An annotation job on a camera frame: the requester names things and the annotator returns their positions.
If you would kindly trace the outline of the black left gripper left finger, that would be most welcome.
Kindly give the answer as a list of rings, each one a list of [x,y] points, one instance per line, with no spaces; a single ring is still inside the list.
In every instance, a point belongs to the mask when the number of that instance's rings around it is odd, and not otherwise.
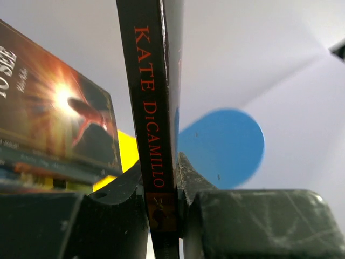
[[[1,196],[1,258],[145,258],[148,222],[136,163],[80,193]]]

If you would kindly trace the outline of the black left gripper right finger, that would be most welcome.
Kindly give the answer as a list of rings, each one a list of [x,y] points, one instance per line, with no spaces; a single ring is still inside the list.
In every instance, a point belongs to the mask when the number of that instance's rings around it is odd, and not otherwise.
[[[344,258],[325,200],[302,189],[220,190],[178,155],[185,258]]]

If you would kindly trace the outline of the Little Women book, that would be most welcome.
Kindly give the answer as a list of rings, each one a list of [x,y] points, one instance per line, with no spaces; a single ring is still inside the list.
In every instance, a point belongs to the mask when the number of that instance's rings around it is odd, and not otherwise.
[[[87,168],[50,159],[19,148],[15,142],[1,139],[1,160],[14,171],[51,176],[85,184],[95,184],[106,177],[103,169]]]

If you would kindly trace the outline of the Three Days to See book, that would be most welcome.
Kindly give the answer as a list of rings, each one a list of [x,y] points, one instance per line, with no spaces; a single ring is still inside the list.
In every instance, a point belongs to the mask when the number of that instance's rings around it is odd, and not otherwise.
[[[118,176],[116,131],[108,92],[1,22],[1,139]]]

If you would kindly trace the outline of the orange Leonard Tolane book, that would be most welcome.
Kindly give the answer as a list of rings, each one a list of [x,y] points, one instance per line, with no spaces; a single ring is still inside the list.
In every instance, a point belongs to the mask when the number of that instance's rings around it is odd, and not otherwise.
[[[178,258],[184,3],[122,0],[116,5],[154,253],[156,258]]]

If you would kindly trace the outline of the A Tale of Two Cities book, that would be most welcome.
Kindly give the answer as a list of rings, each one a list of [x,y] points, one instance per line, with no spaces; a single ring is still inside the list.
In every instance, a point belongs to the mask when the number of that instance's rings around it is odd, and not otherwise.
[[[65,176],[21,163],[1,160],[1,192],[49,190],[91,193],[91,183],[77,182]]]

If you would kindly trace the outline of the blue yellow wooden bookshelf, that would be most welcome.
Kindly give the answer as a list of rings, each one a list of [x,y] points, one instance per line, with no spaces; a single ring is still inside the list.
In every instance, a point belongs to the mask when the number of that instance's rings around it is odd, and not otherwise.
[[[264,155],[260,126],[248,114],[219,110],[184,130],[180,109],[159,101],[115,110],[124,173],[135,166],[149,194],[173,193],[177,187],[177,157],[184,154],[193,168],[214,186],[233,188],[247,180]]]

